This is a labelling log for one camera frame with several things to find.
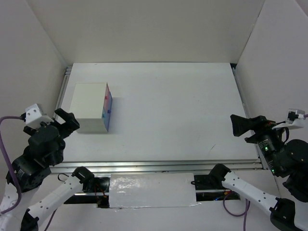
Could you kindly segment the light blue drawer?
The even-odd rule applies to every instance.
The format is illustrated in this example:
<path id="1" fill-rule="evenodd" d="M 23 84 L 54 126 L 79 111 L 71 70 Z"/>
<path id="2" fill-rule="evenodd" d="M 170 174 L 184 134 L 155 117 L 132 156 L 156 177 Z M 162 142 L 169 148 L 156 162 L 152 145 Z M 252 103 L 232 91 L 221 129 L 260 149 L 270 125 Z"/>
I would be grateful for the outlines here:
<path id="1" fill-rule="evenodd" d="M 104 108 L 103 108 L 103 113 L 102 113 L 102 119 L 103 119 L 104 126 L 106 128 L 106 131 L 108 131 L 109 130 L 110 113 L 109 113 L 108 110 L 106 111 Z"/>

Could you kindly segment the pink drawer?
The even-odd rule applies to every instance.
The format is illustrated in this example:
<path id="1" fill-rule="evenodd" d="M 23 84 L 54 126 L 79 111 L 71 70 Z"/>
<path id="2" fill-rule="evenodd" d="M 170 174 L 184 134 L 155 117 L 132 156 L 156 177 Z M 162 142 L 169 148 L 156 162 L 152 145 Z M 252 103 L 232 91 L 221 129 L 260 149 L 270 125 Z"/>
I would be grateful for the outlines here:
<path id="1" fill-rule="evenodd" d="M 110 94 L 109 86 L 108 86 L 108 83 L 106 83 L 105 94 L 104 94 L 104 103 L 103 103 L 103 108 L 106 112 L 108 111 L 109 94 Z"/>

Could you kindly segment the purple blue drawer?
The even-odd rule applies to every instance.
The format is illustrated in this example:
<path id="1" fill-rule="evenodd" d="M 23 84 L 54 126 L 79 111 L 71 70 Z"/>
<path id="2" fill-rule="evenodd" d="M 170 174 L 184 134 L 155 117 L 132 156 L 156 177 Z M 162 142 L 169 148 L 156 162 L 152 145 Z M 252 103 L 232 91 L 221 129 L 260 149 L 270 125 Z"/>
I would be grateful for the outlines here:
<path id="1" fill-rule="evenodd" d="M 110 113 L 110 117 L 111 117 L 111 110 L 112 110 L 112 102 L 113 102 L 113 98 L 111 93 L 109 94 L 109 104 L 108 104 L 108 111 Z"/>

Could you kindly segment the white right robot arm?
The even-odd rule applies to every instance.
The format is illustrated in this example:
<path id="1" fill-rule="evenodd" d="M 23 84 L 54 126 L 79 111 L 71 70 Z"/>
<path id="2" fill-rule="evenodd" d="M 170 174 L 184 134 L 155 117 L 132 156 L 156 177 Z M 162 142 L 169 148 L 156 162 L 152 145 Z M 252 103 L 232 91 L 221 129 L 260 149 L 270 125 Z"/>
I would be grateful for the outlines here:
<path id="1" fill-rule="evenodd" d="M 265 116 L 244 118 L 231 115 L 233 135 L 240 137 L 252 132 L 245 142 L 256 145 L 266 162 L 268 173 L 264 185 L 261 175 L 252 181 L 224 164 L 216 164 L 209 173 L 210 185 L 226 188 L 248 200 L 264 212 L 280 231 L 306 231 L 308 229 L 308 143 L 290 140 L 290 131 L 303 128 L 308 115 L 289 110 L 283 122 Z"/>

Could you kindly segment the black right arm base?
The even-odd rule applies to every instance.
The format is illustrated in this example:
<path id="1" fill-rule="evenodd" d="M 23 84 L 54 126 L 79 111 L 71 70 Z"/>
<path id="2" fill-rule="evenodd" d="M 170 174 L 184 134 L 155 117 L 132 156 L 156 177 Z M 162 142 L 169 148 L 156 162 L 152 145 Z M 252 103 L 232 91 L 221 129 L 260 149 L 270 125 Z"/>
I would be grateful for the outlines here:
<path id="1" fill-rule="evenodd" d="M 221 181 L 218 181 L 210 174 L 194 175 L 194 179 L 193 181 L 191 181 L 191 185 L 194 185 L 197 191 L 199 190 L 231 191 L 231 189 L 223 187 Z"/>

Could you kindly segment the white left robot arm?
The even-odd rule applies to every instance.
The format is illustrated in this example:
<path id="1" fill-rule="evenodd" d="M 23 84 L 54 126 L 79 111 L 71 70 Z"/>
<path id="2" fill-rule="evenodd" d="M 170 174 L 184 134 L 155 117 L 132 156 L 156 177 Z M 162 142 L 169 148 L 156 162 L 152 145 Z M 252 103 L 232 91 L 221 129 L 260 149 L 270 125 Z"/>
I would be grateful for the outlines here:
<path id="1" fill-rule="evenodd" d="M 24 133 L 29 135 L 27 147 L 14 161 L 10 160 L 4 144 L 0 144 L 8 167 L 0 204 L 2 231 L 37 231 L 75 193 L 89 192 L 94 187 L 94 174 L 86 167 L 77 167 L 54 189 L 49 192 L 42 189 L 49 182 L 51 167 L 64 160 L 65 138 L 79 129 L 73 113 L 59 108 L 55 114 L 63 123 L 45 114 L 38 104 L 26 108 L 20 116 L 0 119 L 23 121 Z"/>

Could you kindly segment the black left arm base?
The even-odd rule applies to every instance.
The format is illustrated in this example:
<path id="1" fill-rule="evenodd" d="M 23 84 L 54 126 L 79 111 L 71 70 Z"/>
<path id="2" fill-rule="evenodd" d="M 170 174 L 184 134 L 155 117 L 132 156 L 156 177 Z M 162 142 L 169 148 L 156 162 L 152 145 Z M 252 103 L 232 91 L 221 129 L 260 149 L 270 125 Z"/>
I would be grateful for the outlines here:
<path id="1" fill-rule="evenodd" d="M 109 208 L 109 186 L 109 177 L 95 177 L 90 189 L 75 193 L 64 204 L 95 205 L 97 208 Z"/>

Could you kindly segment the white drawer cabinet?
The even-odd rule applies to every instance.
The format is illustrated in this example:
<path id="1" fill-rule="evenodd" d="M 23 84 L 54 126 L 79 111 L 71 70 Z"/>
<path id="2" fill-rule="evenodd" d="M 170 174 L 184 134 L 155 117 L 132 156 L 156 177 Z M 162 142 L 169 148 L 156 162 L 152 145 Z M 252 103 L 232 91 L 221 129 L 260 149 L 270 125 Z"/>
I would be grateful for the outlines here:
<path id="1" fill-rule="evenodd" d="M 79 134 L 105 134 L 103 103 L 106 82 L 76 83 L 69 112 L 80 124 Z"/>

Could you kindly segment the aluminium frame rail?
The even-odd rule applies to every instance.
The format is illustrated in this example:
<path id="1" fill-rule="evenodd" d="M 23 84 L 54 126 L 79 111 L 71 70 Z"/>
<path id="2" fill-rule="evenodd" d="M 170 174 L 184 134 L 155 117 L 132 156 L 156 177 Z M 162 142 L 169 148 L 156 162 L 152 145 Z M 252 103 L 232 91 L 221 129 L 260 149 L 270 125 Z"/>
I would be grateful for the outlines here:
<path id="1" fill-rule="evenodd" d="M 63 162 L 51 167 L 52 174 L 70 174 L 78 167 L 86 167 L 96 175 L 114 173 L 171 173 L 208 172 L 216 164 L 224 164 L 231 170 L 261 170 L 259 160 L 194 160 L 194 161 L 141 161 L 141 162 Z"/>

